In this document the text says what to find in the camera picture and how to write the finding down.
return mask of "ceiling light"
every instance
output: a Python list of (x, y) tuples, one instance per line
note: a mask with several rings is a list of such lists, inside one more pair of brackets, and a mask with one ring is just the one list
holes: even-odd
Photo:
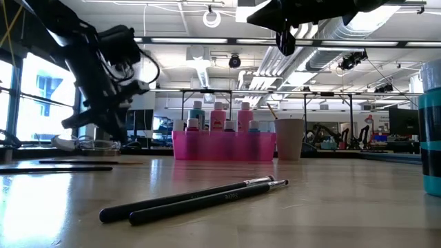
[(322, 41), (321, 45), (338, 45), (342, 47), (393, 47), (398, 44), (397, 41)]
[(317, 48), (319, 51), (325, 52), (364, 52), (364, 48)]
[(430, 41), (416, 41), (416, 42), (408, 42), (406, 44), (407, 47), (426, 47), (426, 48), (432, 48), (432, 47), (441, 47), (441, 42), (430, 42)]
[(232, 90), (233, 93), (266, 94), (266, 90)]
[(219, 38), (152, 38), (152, 43), (184, 43), (184, 44), (226, 44), (227, 39)]
[[(208, 21), (207, 16), (211, 13), (214, 13), (216, 15), (216, 18), (213, 21)], [(219, 14), (219, 11), (215, 10), (215, 11), (207, 11), (204, 13), (203, 17), (202, 17), (202, 21), (203, 23), (208, 27), (208, 28), (216, 28), (217, 26), (219, 26), (219, 24), (221, 24), (221, 14)]]
[(312, 45), (313, 41), (309, 41), (309, 40), (297, 40), (296, 41), (296, 46), (302, 46), (302, 45)]
[(275, 45), (274, 39), (237, 39), (238, 44), (254, 44), (254, 45)]
[(177, 5), (178, 3), (181, 3), (183, 5), (197, 5), (197, 6), (205, 6), (207, 4), (210, 4), (211, 6), (224, 6), (225, 3), (222, 1), (136, 1), (136, 0), (83, 0), (84, 3), (115, 3), (119, 5), (146, 5), (146, 4), (161, 4), (161, 5)]
[(175, 90), (175, 89), (153, 89), (150, 90), (151, 92), (180, 92), (181, 90)]

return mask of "black rod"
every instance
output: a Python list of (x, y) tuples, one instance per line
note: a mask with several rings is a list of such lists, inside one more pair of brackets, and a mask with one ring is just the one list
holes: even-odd
[(103, 172), (111, 171), (112, 167), (51, 167), (51, 168), (5, 168), (0, 169), (0, 174), (20, 174), (35, 172)]
[(304, 142), (307, 141), (307, 135), (308, 135), (308, 121), (307, 121), (307, 117), (306, 117), (306, 94), (303, 95), (303, 104), (305, 105), (305, 140)]
[(233, 93), (229, 93), (229, 120), (231, 121), (233, 118)]
[(179, 214), (244, 199), (250, 196), (264, 194), (271, 189), (279, 188), (285, 185), (288, 185), (288, 180), (261, 183), (250, 187), (233, 189), (228, 192), (212, 194), (196, 199), (184, 200), (178, 203), (135, 211), (130, 214), (129, 221), (132, 225), (150, 223), (163, 218), (169, 218)]
[(256, 178), (251, 180), (245, 180), (240, 183), (233, 183), (230, 185), (223, 185), (220, 187), (213, 187), (209, 189), (203, 189), (195, 192), (188, 192), (184, 194), (177, 194), (174, 196), (166, 196), (151, 200), (144, 200), (137, 203), (130, 203), (126, 205), (119, 205), (115, 207), (108, 207), (99, 213), (99, 220), (103, 223), (111, 223), (118, 220), (125, 220), (129, 218), (130, 213), (134, 211), (139, 211), (143, 209), (148, 209), (151, 207), (158, 207), (162, 205), (167, 205), (171, 203), (177, 203), (183, 200), (190, 200), (194, 198), (199, 198), (202, 196), (208, 196), (211, 194), (217, 194), (221, 192), (226, 192), (233, 189), (240, 189), (250, 185), (255, 185), (256, 183), (264, 183), (274, 181), (273, 176), (266, 176), (264, 178)]
[(184, 121), (184, 102), (185, 91), (182, 91), (182, 107), (181, 107), (181, 120)]
[(353, 140), (353, 109), (352, 109), (352, 95), (349, 95), (349, 111), (351, 112), (351, 141)]

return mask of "wooden table surface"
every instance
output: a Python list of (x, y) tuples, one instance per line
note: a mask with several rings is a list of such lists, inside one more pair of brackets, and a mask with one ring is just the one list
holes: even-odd
[[(143, 164), (0, 176), (0, 247), (441, 247), (441, 198), (425, 194), (418, 165), (112, 159)], [(51, 165), (0, 165), (17, 166)], [(289, 179), (290, 186), (140, 227), (99, 221), (104, 207), (269, 174)]]

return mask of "table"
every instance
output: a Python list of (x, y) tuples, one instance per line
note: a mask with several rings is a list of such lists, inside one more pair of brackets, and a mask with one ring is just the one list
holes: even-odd
[[(207, 163), (120, 156), (111, 172), (0, 176), (0, 247), (439, 247), (420, 165), (356, 159)], [(42, 166), (24, 161), (11, 167)], [(273, 174), (288, 188), (156, 223), (100, 209)]]

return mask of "metal frame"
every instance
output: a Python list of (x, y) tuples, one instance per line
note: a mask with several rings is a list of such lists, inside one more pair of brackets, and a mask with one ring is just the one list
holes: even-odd
[[(199, 92), (201, 94), (215, 94), (215, 93), (227, 93), (229, 94), (229, 119), (232, 119), (232, 114), (233, 114), (233, 108), (232, 108), (232, 101), (233, 101), (233, 92), (232, 90), (211, 90), (211, 89), (199, 89), (199, 90), (189, 90), (189, 89), (182, 89), (179, 90), (180, 92), (182, 92), (182, 105), (181, 105), (181, 120), (184, 120), (184, 103), (190, 98), (192, 97), (192, 95), (196, 92)], [(191, 92), (192, 94), (185, 98), (185, 93), (186, 92)]]
[[(161, 89), (160, 92), (167, 92), (167, 89)], [(303, 95), (303, 104), (304, 104), (304, 121), (305, 121), (305, 133), (307, 134), (307, 105), (309, 102), (312, 101), (312, 99), (317, 98), (317, 96), (325, 96), (325, 97), (333, 97), (333, 96), (339, 96), (348, 106), (349, 106), (349, 114), (350, 114), (350, 126), (351, 126), (351, 140), (355, 138), (353, 133), (353, 102), (352, 98), (354, 95), (360, 96), (420, 96), (419, 93), (366, 93), (366, 92), (277, 92), (277, 91), (260, 91), (260, 90), (211, 90), (211, 89), (199, 89), (199, 90), (188, 90), (188, 89), (170, 89), (169, 92), (182, 92), (182, 106), (181, 106), (181, 119), (184, 119), (184, 102), (188, 100), (185, 99), (185, 93), (186, 92), (200, 92), (200, 93), (210, 93), (215, 94), (217, 92), (219, 93), (228, 93), (229, 94), (229, 119), (232, 119), (232, 96), (233, 93), (244, 93), (244, 94), (302, 94)], [(313, 95), (313, 97), (307, 101), (307, 96)], [(342, 96), (348, 96), (349, 102), (344, 99)]]

